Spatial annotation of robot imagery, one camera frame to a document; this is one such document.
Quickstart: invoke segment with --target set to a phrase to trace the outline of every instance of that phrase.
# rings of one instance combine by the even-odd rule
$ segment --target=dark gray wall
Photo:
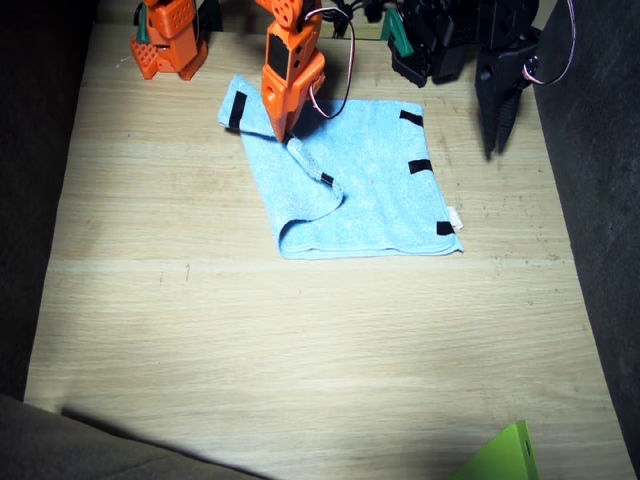
[[[21,399],[95,2],[0,15],[0,393]]]

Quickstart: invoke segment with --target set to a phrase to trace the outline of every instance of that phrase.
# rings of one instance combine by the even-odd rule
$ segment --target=green object
[[[147,32],[147,6],[143,3],[140,9],[140,21],[138,23],[138,33],[136,34],[136,42],[139,45],[149,45],[149,32]]]
[[[498,479],[540,479],[526,421],[507,427],[449,477],[449,480]]]
[[[400,14],[394,8],[388,10],[384,16],[380,40],[389,40],[389,36],[393,39],[393,43],[401,58],[413,55],[413,47],[407,38],[407,33],[404,31]]]

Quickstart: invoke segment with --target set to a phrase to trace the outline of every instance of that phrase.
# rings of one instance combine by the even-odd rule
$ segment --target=blue towel
[[[327,113],[340,102],[321,104]],[[218,115],[240,130],[285,258],[462,251],[431,170],[419,105],[349,101],[338,117],[307,105],[283,144],[260,92],[236,76]]]

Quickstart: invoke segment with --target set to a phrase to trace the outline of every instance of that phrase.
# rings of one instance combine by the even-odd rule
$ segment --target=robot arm
[[[262,101],[273,131],[284,141],[309,98],[324,83],[325,58],[316,45],[322,15],[309,13],[321,0],[256,0],[275,17],[267,30],[267,51],[262,69]]]

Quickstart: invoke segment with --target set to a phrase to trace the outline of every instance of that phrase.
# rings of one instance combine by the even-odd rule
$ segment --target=wood grain
[[[417,89],[363,42],[352,98],[424,106],[466,252],[286,261],[216,120],[234,74],[259,84],[264,38],[214,35],[191,82],[145,82],[131,34],[93,32],[29,403],[280,479],[443,479],[527,419],[543,478],[634,478],[531,89],[487,162],[473,64]]]
[[[98,2],[96,21],[98,23],[115,23],[120,25],[132,25],[133,13],[140,0],[100,0]],[[544,28],[556,0],[540,0],[538,16],[534,26]],[[254,0],[221,0],[220,7],[224,29],[226,32],[236,33],[264,33],[273,21],[263,8],[259,7]],[[382,32],[382,22],[369,23],[362,10],[354,14],[354,26],[356,36],[359,39],[378,40]],[[321,35],[331,37],[333,27],[325,23]]]

